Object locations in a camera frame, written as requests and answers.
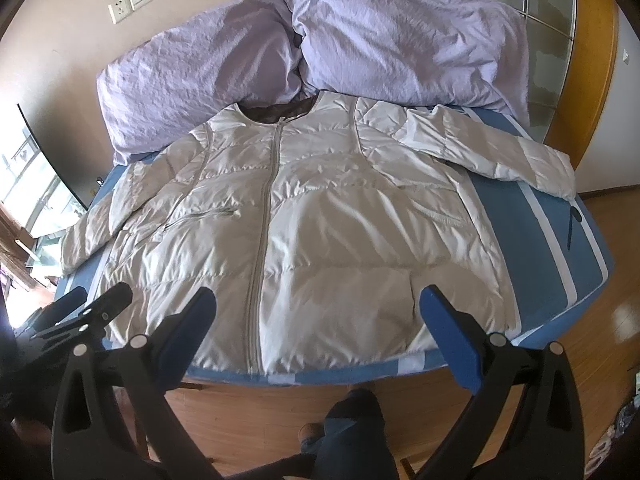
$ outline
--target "purple pillow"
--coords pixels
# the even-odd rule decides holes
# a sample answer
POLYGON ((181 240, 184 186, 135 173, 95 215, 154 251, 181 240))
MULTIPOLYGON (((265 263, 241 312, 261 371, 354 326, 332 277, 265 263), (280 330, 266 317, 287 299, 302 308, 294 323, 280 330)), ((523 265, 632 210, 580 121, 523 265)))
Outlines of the purple pillow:
POLYGON ((164 148, 222 108, 287 103, 300 50, 284 0, 236 0, 130 50, 98 76, 114 162, 164 148))
POLYGON ((529 124, 525 22, 493 0, 285 0, 305 90, 484 106, 529 124))

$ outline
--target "white puffer jacket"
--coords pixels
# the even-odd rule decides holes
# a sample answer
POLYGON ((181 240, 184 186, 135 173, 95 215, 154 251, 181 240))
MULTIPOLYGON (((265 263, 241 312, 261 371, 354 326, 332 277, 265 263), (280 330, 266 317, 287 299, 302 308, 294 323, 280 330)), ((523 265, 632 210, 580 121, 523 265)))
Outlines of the white puffer jacket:
POLYGON ((520 320, 506 264, 468 175, 575 195, 568 157, 437 106, 322 92, 306 115, 260 124, 235 105, 130 166, 63 245, 69 273, 110 252, 98 294, 123 281, 124 343, 200 286, 218 314, 195 364, 273 374, 434 348, 417 308, 435 283, 488 331, 520 320))

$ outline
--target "foot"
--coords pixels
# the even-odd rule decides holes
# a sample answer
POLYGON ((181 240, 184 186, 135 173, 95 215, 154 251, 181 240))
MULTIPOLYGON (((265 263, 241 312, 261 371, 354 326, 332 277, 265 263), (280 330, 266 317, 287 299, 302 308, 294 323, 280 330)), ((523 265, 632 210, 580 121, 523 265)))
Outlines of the foot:
POLYGON ((298 432, 298 443, 302 444, 310 438, 317 440, 324 436, 324 425, 319 422, 309 422, 300 428, 298 432))
POLYGON ((369 381, 367 383, 349 384, 349 386, 347 386, 347 391, 350 392, 351 390, 363 389, 363 390, 369 390, 371 393, 374 393, 375 387, 376 387, 376 383, 374 381, 369 381))

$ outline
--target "jacket sleeve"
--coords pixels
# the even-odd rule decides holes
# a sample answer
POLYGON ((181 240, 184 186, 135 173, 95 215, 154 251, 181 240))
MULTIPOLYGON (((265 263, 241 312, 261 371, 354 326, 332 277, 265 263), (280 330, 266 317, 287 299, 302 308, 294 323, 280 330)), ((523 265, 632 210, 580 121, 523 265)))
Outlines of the jacket sleeve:
POLYGON ((565 200, 575 197, 574 170, 562 152, 441 105, 431 113, 407 110, 406 118, 393 137, 409 148, 489 178, 521 180, 565 200))
POLYGON ((122 228, 133 213, 153 198, 189 161, 202 151, 192 135, 176 140, 151 164, 136 162, 107 194, 62 240, 62 273, 67 276, 100 250, 122 228))

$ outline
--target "silver bolt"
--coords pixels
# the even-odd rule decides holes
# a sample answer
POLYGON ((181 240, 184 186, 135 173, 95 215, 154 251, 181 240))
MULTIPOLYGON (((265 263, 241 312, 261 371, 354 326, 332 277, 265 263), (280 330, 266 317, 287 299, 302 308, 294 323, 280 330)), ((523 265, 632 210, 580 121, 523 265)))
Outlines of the silver bolt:
POLYGON ((74 355, 76 357, 80 357, 86 354, 86 345, 84 343, 80 343, 78 346, 74 348, 74 355))
POLYGON ((133 336, 131 341, 129 341, 129 344, 131 345, 131 348, 142 348, 146 345, 146 335, 138 334, 133 336))
POLYGON ((558 341, 552 341, 549 343, 549 350, 551 350, 553 354, 562 355, 564 347, 558 341))
POLYGON ((505 346, 507 344, 507 338, 499 332, 494 332, 489 336, 489 343, 494 346, 505 346))

